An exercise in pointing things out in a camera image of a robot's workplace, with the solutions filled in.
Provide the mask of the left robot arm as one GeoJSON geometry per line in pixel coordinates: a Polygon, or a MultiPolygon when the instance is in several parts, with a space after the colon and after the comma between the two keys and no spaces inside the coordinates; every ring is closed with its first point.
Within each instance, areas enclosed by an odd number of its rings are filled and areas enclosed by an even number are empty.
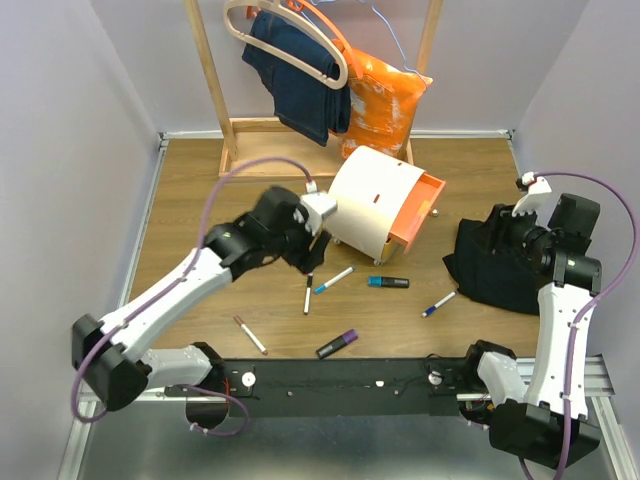
{"type": "Polygon", "coordinates": [[[303,274],[324,261],[330,234],[324,222],[336,213],[324,191],[303,195],[272,186],[252,210],[213,226],[170,273],[128,304],[95,319],[85,314],[71,328],[71,363],[108,412],[131,404],[157,386],[188,383],[201,395],[222,380],[205,345],[153,351],[174,322],[250,270],[284,260],[303,274]]]}

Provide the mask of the white marker dark blue cap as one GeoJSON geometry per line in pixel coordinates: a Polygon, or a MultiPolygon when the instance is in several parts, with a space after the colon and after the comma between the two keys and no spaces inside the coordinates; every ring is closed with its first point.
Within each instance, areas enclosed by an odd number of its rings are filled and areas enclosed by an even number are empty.
{"type": "Polygon", "coordinates": [[[452,291],[449,294],[447,294],[446,296],[444,296],[442,299],[440,299],[439,301],[434,303],[432,306],[430,306],[426,310],[424,310],[422,312],[422,317],[426,318],[426,317],[429,317],[430,315],[432,315],[436,310],[438,310],[440,307],[442,307],[448,301],[453,299],[456,296],[456,294],[457,294],[456,291],[452,291]]]}

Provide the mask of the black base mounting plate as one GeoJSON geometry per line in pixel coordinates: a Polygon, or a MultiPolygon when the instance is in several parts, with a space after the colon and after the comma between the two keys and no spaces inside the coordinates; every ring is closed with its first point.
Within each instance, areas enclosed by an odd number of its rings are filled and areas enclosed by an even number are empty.
{"type": "Polygon", "coordinates": [[[490,395],[463,357],[237,359],[222,377],[252,418],[456,416],[490,395]]]}

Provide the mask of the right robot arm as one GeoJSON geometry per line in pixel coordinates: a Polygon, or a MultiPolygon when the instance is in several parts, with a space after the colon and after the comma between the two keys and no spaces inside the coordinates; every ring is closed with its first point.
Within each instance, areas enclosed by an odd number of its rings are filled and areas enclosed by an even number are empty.
{"type": "Polygon", "coordinates": [[[588,422],[584,387],[592,302],[602,281],[602,264],[587,251],[600,206],[563,194],[542,227],[537,211],[546,198],[527,193],[514,205],[496,205],[476,234],[487,250],[524,261],[536,277],[540,323],[530,380],[511,351],[487,342],[459,371],[467,389],[490,394],[492,447],[563,473],[601,438],[588,422]]]}

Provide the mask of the black highlighter blue cap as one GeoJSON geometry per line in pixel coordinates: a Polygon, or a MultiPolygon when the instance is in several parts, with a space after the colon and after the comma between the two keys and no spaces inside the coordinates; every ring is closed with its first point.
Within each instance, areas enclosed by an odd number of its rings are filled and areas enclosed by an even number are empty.
{"type": "Polygon", "coordinates": [[[397,278],[388,276],[369,276],[367,285],[375,288],[400,288],[407,289],[410,287],[410,281],[407,278],[397,278]]]}

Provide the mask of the white rounded drawer organizer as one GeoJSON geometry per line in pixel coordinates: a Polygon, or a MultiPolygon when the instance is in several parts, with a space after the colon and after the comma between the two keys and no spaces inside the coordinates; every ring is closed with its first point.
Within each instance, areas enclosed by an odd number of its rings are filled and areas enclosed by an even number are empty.
{"type": "Polygon", "coordinates": [[[325,222],[336,241],[385,263],[409,251],[446,182],[366,146],[344,161],[329,188],[337,211],[325,222]]]}

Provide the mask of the black highlighter purple cap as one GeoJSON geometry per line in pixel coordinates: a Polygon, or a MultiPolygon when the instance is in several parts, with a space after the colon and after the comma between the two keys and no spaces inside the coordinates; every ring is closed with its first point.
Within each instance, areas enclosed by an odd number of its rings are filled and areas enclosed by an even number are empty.
{"type": "Polygon", "coordinates": [[[358,338],[359,336],[357,332],[354,329],[351,329],[317,349],[316,356],[320,360],[325,359],[353,343],[358,338]]]}

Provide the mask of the white marker brown cap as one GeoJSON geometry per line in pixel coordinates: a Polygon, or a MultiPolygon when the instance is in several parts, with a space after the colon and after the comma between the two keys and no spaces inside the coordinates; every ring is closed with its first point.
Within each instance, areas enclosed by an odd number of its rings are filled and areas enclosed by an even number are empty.
{"type": "Polygon", "coordinates": [[[265,345],[258,339],[258,337],[253,333],[253,331],[248,327],[248,325],[242,320],[242,318],[238,315],[233,317],[236,324],[241,328],[241,330],[245,333],[245,335],[250,339],[250,341],[254,344],[254,346],[258,349],[258,351],[264,355],[268,355],[268,349],[265,345]]]}

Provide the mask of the black cloth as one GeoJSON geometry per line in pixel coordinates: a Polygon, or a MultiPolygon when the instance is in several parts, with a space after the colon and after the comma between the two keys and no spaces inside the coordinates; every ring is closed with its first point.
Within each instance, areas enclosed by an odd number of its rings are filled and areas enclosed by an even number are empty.
{"type": "Polygon", "coordinates": [[[462,219],[454,251],[443,262],[458,292],[475,302],[511,312],[538,315],[539,279],[548,268],[488,249],[487,220],[462,219]]]}

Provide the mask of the wooden clothes rack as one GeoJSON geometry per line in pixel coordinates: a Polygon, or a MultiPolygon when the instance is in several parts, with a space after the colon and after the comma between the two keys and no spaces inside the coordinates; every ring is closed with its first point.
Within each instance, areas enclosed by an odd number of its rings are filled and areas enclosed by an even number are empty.
{"type": "MultiPolygon", "coordinates": [[[[440,12],[444,1],[429,1],[416,69],[420,74],[426,73],[435,33],[439,22],[440,12]]],[[[207,36],[205,23],[198,1],[184,1],[185,10],[191,26],[194,41],[199,54],[201,66],[206,78],[207,86],[214,109],[221,127],[223,147],[219,164],[219,176],[223,176],[238,167],[248,165],[262,157],[286,157],[304,163],[314,178],[324,179],[336,175],[343,163],[337,140],[329,140],[327,147],[315,145],[311,140],[295,133],[283,125],[276,117],[231,118],[225,103],[224,94],[216,71],[215,62],[207,36]]],[[[318,40],[337,61],[341,68],[339,80],[347,80],[347,63],[341,56],[339,49],[329,46],[329,37],[322,33],[311,22],[303,19],[298,13],[281,4],[281,1],[229,1],[223,6],[223,21],[226,27],[233,30],[229,18],[229,9],[235,7],[260,7],[279,14],[283,19],[292,20],[291,23],[301,28],[305,33],[318,40]]],[[[399,150],[401,161],[414,164],[410,130],[404,137],[399,150]]],[[[263,179],[293,179],[303,178],[302,173],[289,166],[250,167],[244,173],[237,174],[239,180],[256,181],[263,179]]]]}

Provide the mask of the orange white garment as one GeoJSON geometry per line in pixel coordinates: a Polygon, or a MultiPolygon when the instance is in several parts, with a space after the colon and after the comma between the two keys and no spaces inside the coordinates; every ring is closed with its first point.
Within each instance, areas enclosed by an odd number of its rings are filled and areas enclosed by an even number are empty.
{"type": "Polygon", "coordinates": [[[398,156],[433,79],[402,72],[361,50],[347,50],[338,39],[333,43],[349,67],[351,114],[347,131],[338,136],[342,157],[360,146],[398,156]]]}

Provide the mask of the aluminium frame rail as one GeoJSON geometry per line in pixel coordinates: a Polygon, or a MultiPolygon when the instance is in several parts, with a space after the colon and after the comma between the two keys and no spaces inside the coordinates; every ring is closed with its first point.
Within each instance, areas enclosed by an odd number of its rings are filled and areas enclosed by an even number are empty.
{"type": "Polygon", "coordinates": [[[433,395],[496,397],[501,384],[526,390],[535,372],[533,359],[514,359],[497,351],[470,357],[223,360],[192,345],[151,350],[138,362],[95,360],[80,374],[78,390],[91,393],[111,410],[160,388],[197,387],[208,395],[228,390],[249,398],[279,388],[333,391],[424,386],[433,395]]]}

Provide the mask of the white marker light blue cap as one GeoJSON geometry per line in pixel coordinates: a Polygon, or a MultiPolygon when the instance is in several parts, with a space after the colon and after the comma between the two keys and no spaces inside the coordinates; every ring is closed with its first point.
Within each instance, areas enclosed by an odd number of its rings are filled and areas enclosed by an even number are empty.
{"type": "Polygon", "coordinates": [[[350,275],[354,271],[355,271],[355,268],[353,266],[350,266],[350,267],[346,268],[345,270],[343,270],[339,274],[335,275],[331,279],[325,281],[320,286],[316,287],[315,290],[314,290],[314,293],[315,294],[320,294],[320,293],[326,291],[328,288],[330,288],[331,286],[333,286],[337,282],[343,280],[345,277],[347,277],[348,275],[350,275]]]}

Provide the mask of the dark blue jeans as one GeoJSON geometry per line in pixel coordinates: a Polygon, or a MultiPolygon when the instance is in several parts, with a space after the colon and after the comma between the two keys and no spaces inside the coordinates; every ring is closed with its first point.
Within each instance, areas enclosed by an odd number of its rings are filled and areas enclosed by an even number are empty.
{"type": "MultiPolygon", "coordinates": [[[[257,14],[250,34],[311,65],[331,78],[340,73],[329,52],[311,37],[266,11],[257,14]]],[[[351,114],[350,89],[331,89],[293,65],[252,45],[242,60],[253,67],[272,95],[282,124],[324,147],[329,133],[345,133],[351,114]]]]}

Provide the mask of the white marker black cap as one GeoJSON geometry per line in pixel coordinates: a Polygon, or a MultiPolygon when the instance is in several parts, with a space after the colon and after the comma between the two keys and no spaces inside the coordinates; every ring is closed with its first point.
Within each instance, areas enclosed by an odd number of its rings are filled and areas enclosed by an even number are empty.
{"type": "Polygon", "coordinates": [[[304,298],[304,304],[303,304],[303,315],[305,315],[305,316],[310,313],[313,278],[314,278],[314,274],[313,273],[307,274],[305,298],[304,298]]]}

